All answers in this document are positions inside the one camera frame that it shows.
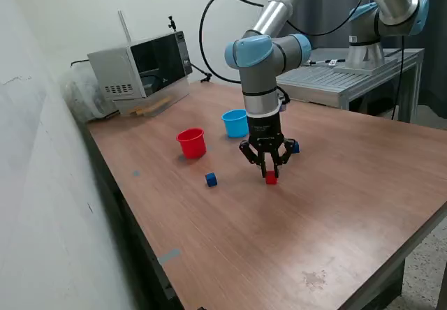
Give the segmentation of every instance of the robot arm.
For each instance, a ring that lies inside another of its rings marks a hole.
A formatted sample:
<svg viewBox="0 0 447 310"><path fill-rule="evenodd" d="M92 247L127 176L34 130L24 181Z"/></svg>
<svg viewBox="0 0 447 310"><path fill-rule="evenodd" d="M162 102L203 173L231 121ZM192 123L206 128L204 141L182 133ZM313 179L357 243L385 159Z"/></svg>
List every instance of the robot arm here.
<svg viewBox="0 0 447 310"><path fill-rule="evenodd" d="M281 132L276 77L306 62L312 48L302 34L272 38L292 16L295 1L268 0L254 28L225 51L227 64L239 70L247 110L249 139L242 141L240 149L250 163L261 167L263 177L265 153L270 153L278 177L278 166L287 163L296 143ZM286 151L280 156L282 144Z"/></svg>
<svg viewBox="0 0 447 310"><path fill-rule="evenodd" d="M268 0L254 28L248 30L241 40L228 44L225 50L227 64L239 70L247 110L249 139L242 141L240 149L250 163L261 167L263 177L266 174L265 153L270 153L274 173L278 177L278 166L287 163L296 144L295 140L285 138L281 132L281 102L277 94L276 77L305 63L310 58L312 48L302 34L272 38L292 16L296 1ZM415 17L419 15L416 11L421 10L422 2L419 0L375 1L373 5L367 4L359 8L358 13L351 18L352 28L358 29L359 37L350 37L350 48L360 48L367 45L368 41L379 42L380 31L390 35L404 31L410 34L409 29L417 26L417 20L423 19L423 15L420 18ZM352 23L356 19L361 20L361 23ZM356 56L356 53L351 55L351 51L349 57L352 64L365 59L365 56ZM278 151L282 144L286 151L280 156Z"/></svg>
<svg viewBox="0 0 447 310"><path fill-rule="evenodd" d="M419 34L427 20L429 0L374 0L360 6L350 20L346 66L372 70L385 64L384 36Z"/></svg>

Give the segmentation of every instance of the red cup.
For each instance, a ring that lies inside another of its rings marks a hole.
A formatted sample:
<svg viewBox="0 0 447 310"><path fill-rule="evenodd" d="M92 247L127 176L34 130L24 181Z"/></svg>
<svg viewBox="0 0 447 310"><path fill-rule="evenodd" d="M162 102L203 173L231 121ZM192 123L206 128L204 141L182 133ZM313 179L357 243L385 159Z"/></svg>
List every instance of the red cup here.
<svg viewBox="0 0 447 310"><path fill-rule="evenodd" d="M177 136L186 158L200 158L206 153L207 147L203 139L203 129L190 128Z"/></svg>

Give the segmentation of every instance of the wooden table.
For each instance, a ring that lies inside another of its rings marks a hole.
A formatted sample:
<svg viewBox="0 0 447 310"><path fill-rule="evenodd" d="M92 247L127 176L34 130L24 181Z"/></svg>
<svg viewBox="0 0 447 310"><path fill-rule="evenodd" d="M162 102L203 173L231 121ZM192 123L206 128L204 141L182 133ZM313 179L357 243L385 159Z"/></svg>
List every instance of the wooden table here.
<svg viewBox="0 0 447 310"><path fill-rule="evenodd" d="M221 121L240 89L192 89L156 118L89 125L185 309L361 309L445 217L447 132L292 102L301 153L267 186ZM175 137L194 126L208 152L185 161Z"/></svg>

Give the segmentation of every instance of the red cube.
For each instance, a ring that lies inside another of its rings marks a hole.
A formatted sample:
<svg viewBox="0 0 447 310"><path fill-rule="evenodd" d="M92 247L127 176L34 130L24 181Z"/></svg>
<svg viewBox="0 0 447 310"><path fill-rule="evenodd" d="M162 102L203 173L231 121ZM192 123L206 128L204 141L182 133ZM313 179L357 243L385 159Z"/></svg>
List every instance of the red cube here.
<svg viewBox="0 0 447 310"><path fill-rule="evenodd" d="M278 182L278 179L274 175L273 171L269 171L269 172L267 172L267 174L265 174L265 183L266 184L276 184L277 182Z"/></svg>

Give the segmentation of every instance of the blue cup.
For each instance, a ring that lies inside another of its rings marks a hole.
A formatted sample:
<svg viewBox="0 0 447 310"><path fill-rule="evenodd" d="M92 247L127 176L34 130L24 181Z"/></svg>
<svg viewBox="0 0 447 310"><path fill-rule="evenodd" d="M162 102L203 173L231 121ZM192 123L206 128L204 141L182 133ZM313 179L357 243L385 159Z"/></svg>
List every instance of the blue cup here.
<svg viewBox="0 0 447 310"><path fill-rule="evenodd" d="M249 134L249 125L247 123L247 112L242 109L231 110L222 115L225 123L226 134L230 138L242 138Z"/></svg>

